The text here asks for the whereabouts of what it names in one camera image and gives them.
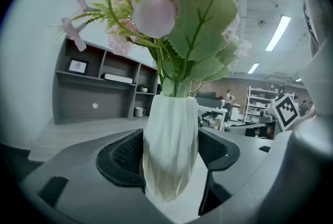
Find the desk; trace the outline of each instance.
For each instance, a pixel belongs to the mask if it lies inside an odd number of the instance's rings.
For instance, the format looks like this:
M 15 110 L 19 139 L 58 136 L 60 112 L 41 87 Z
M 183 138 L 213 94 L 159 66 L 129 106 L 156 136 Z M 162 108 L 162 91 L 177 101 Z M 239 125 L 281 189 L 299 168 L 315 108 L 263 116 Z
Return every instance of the desk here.
M 221 123 L 224 123 L 225 114 L 228 112 L 227 109 L 214 109 L 214 108 L 204 107 L 204 106 L 200 106 L 200 105 L 198 105 L 198 110 L 204 110 L 204 111 L 207 111 L 207 112 L 214 111 L 214 112 L 222 113 L 222 121 L 221 121 Z

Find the picture frame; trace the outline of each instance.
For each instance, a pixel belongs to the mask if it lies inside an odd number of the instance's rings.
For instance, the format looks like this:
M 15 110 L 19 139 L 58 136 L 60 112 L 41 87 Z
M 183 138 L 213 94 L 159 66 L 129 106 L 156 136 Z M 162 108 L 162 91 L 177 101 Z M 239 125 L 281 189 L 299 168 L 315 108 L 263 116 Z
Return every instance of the picture frame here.
M 86 75 L 88 64 L 88 61 L 71 58 L 67 64 L 66 71 L 70 73 Z

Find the white mug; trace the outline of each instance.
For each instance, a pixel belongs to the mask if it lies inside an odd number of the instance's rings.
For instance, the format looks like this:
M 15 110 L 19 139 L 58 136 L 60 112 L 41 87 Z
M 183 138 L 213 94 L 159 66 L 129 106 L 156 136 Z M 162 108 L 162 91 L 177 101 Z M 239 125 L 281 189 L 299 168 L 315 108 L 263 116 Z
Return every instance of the white mug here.
M 144 110 L 143 108 L 136 107 L 134 110 L 134 116 L 136 116 L 136 117 L 142 117 L 145 114 L 146 114 L 146 110 Z

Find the fluorescent light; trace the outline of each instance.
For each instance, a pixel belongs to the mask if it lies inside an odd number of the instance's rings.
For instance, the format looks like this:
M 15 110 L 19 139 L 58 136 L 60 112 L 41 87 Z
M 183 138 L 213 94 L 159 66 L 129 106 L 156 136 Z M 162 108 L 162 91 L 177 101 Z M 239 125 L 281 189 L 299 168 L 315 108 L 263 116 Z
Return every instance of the fluorescent light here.
M 283 33 L 287 29 L 287 26 L 290 22 L 291 18 L 282 16 L 279 26 L 277 27 L 275 34 L 271 40 L 271 42 L 266 47 L 266 51 L 272 51 L 273 48 L 276 46 L 277 42 L 279 42 L 280 38 L 282 37 Z
M 248 72 L 248 74 L 251 74 L 252 72 L 254 72 L 254 70 L 259 66 L 259 63 L 255 63 L 252 68 L 250 69 L 250 71 Z

